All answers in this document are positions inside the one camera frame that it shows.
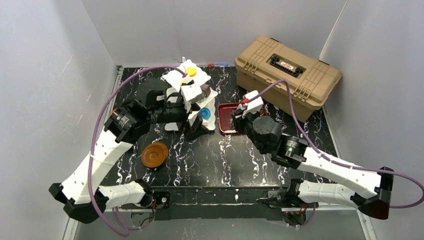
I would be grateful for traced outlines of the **blue sprinkled donut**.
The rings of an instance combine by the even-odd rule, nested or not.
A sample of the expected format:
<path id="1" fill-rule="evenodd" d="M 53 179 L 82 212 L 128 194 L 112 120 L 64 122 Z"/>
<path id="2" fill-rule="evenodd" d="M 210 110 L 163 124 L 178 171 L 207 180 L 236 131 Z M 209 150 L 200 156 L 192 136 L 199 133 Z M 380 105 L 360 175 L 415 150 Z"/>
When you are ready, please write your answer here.
<path id="1" fill-rule="evenodd" d="M 204 107 L 198 112 L 198 115 L 204 120 L 208 120 L 211 117 L 211 111 L 207 107 Z"/>

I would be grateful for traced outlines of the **white three-tier cake stand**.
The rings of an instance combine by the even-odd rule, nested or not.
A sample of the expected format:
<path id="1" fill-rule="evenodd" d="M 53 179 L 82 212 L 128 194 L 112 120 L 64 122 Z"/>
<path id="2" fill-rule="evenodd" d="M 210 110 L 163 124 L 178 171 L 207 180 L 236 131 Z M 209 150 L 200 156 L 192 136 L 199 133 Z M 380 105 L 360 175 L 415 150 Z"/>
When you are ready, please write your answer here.
<path id="1" fill-rule="evenodd" d="M 162 76 L 162 79 L 170 84 L 166 90 L 166 98 L 171 103 L 176 103 L 177 98 L 170 95 L 180 94 L 187 116 L 185 122 L 192 127 L 195 121 L 199 120 L 201 127 L 205 127 L 207 131 L 214 131 L 216 129 L 215 98 L 218 92 L 209 85 L 211 76 L 185 57 L 182 57 L 182 62 L 177 69 L 183 71 L 186 76 L 182 76 L 178 70 L 171 70 Z"/>

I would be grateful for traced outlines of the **chocolate swirl roll cake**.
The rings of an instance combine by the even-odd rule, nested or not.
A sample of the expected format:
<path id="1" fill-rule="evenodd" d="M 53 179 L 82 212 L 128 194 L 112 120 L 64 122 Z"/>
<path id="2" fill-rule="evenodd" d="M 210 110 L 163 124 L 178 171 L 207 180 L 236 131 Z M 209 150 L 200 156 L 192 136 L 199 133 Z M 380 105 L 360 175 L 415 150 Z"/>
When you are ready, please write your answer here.
<path id="1" fill-rule="evenodd" d="M 211 94 L 211 88 L 209 85 L 202 86 L 202 92 L 205 98 Z"/>

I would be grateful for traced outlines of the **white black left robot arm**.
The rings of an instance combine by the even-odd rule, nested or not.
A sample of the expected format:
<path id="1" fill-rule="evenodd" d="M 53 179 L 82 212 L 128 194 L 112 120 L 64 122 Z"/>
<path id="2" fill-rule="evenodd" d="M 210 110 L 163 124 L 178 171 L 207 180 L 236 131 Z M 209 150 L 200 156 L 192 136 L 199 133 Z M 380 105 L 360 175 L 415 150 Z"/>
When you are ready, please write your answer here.
<path id="1" fill-rule="evenodd" d="M 212 132 L 217 95 L 208 84 L 191 82 L 150 90 L 145 102 L 134 98 L 116 108 L 101 133 L 95 134 L 94 149 L 66 180 L 49 187 L 50 194 L 63 203 L 71 219 L 84 224 L 94 222 L 106 210 L 127 204 L 153 207 L 157 194 L 145 180 L 103 186 L 103 179 L 152 124 L 164 124 L 166 131 L 181 132 L 189 141 Z"/>

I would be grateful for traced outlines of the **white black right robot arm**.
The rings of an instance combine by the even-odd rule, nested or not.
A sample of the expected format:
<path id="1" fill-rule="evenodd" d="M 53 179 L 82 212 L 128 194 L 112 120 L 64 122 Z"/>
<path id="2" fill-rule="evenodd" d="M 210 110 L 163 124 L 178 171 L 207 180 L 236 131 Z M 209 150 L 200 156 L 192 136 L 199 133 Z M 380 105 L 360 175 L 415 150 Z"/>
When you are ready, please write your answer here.
<path id="1" fill-rule="evenodd" d="M 269 116 L 240 109 L 231 114 L 235 130 L 247 135 L 256 149 L 270 155 L 279 166 L 317 174 L 332 183 L 292 179 L 285 191 L 266 201 L 270 206 L 337 204 L 355 208 L 375 219 L 389 217 L 393 187 L 392 169 L 377 173 L 315 151 L 305 140 L 282 133 L 281 125 Z"/>

